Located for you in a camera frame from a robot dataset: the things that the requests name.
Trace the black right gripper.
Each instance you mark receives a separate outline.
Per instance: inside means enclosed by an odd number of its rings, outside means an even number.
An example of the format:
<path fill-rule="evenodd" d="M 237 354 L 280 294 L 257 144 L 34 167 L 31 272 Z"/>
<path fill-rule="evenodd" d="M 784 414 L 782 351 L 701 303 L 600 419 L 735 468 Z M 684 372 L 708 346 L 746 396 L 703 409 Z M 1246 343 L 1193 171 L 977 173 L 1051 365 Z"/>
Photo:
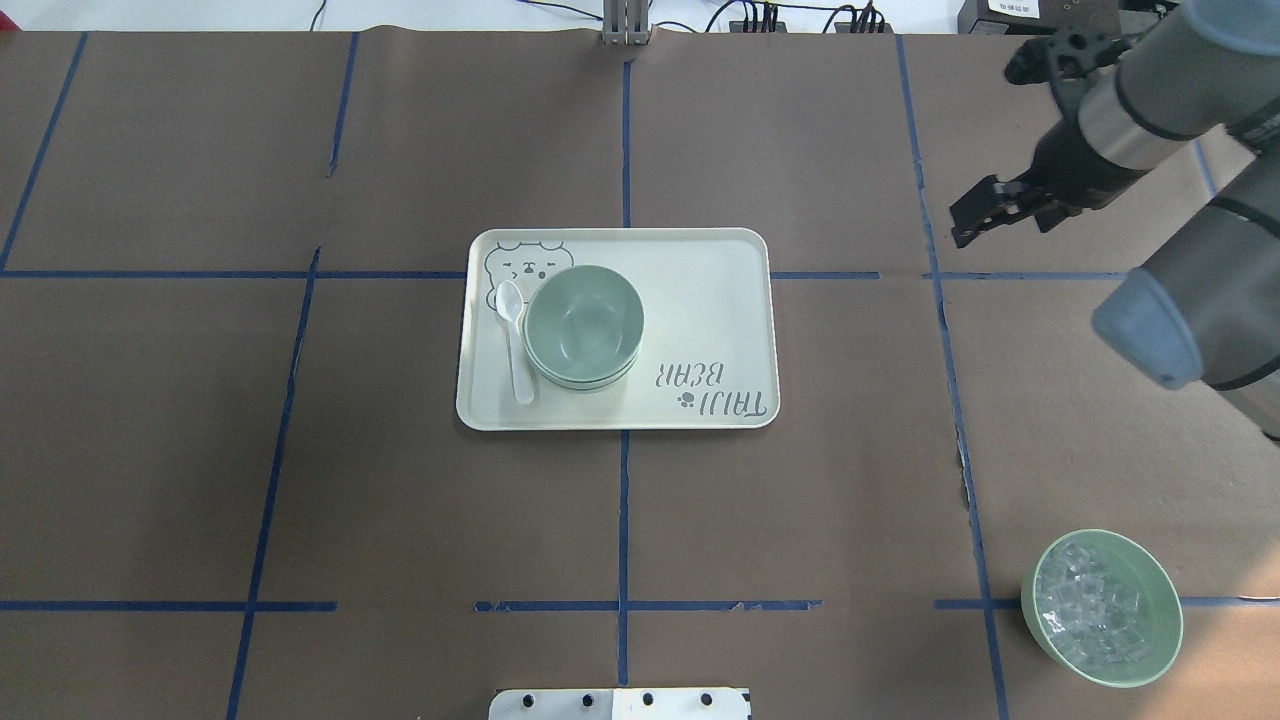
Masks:
<path fill-rule="evenodd" d="M 1011 181 L 987 176 L 948 206 L 956 249 L 966 249 L 992 229 L 1033 218 L 1042 233 L 1085 210 L 1100 210 L 1144 173 L 1102 158 L 1082 129 L 1088 92 L 1100 88 L 1112 67 L 1132 49 L 1125 35 L 1065 26 L 1053 35 L 1027 40 L 1004 68 L 1015 86 L 1047 85 L 1061 119 L 1042 136 L 1030 167 Z"/>

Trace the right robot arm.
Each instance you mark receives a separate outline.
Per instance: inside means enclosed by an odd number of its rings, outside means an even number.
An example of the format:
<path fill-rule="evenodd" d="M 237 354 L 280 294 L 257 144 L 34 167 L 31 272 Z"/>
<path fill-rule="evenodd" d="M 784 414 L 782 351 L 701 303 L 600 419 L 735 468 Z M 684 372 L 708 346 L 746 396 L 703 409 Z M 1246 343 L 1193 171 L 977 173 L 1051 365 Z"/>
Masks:
<path fill-rule="evenodd" d="M 1176 1 L 1124 33 L 1066 26 L 1025 38 L 1004 78 L 1057 111 L 1028 167 L 978 179 L 948 208 L 959 249 L 1005 225 L 1039 232 L 1114 205 L 1176 159 L 1198 208 L 1092 313 L 1092 331 L 1169 389 L 1199 386 L 1277 442 L 1277 4 Z"/>

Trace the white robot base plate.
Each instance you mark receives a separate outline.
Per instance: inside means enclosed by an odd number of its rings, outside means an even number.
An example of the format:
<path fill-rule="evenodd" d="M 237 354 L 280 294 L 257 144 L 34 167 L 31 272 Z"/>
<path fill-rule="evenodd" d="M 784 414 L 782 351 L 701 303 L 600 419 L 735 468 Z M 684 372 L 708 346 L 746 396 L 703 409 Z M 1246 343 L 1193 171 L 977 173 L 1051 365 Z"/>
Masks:
<path fill-rule="evenodd" d="M 492 700 L 489 719 L 751 719 L 748 689 L 640 687 L 507 689 Z"/>

